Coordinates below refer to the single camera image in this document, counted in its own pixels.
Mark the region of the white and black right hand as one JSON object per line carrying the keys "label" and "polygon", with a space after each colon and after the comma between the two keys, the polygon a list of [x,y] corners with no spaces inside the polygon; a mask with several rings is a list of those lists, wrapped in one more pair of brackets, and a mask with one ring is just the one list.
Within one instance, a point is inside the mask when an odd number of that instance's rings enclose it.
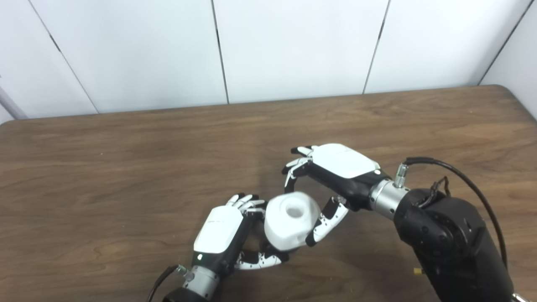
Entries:
{"label": "white and black right hand", "polygon": [[398,184],[380,165],[339,143],[299,146],[291,150],[300,157],[282,170],[284,192],[294,192],[298,178],[308,176],[331,189],[335,196],[326,203],[305,242],[313,247],[332,231],[349,211],[374,211],[393,221],[409,189]]}

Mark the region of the white and black left hand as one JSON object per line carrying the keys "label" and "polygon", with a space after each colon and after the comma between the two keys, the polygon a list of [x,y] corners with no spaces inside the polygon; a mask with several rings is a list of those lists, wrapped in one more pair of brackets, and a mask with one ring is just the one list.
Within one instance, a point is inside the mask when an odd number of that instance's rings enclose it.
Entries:
{"label": "white and black left hand", "polygon": [[259,270],[289,261],[275,249],[252,252],[243,248],[250,231],[265,218],[266,201],[238,193],[213,208],[193,245],[191,280],[182,288],[203,302],[211,300],[221,281],[237,270]]}

